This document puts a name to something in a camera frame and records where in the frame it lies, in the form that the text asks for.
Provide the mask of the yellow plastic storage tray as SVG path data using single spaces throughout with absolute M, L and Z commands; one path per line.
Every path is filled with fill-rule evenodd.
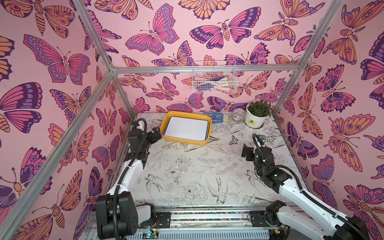
M 212 119 L 205 115 L 171 111 L 160 127 L 163 139 L 198 146 L 207 144 Z

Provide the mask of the blue-framed whiteboard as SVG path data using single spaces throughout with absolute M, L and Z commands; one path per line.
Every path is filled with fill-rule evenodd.
M 207 139 L 210 123 L 207 120 L 170 117 L 164 136 L 203 142 Z

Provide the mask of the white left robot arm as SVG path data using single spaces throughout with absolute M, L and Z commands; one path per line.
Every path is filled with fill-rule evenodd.
M 159 128 L 148 132 L 147 121 L 140 118 L 132 123 L 128 133 L 129 152 L 124 157 L 122 172 L 108 192 L 96 201 L 98 238 L 123 240 L 135 235 L 139 226 L 154 226 L 158 220 L 152 204 L 136 206 L 133 191 L 143 172 L 149 148 L 162 138 Z

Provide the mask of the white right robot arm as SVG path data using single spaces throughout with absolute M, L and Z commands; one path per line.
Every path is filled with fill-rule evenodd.
M 264 216 L 271 227 L 285 225 L 312 240 L 367 240 L 368 228 L 359 217 L 348 217 L 306 191 L 290 168 L 275 165 L 271 148 L 243 145 L 241 156 L 252 162 L 265 186 L 298 206 L 303 214 L 276 200 L 266 207 Z

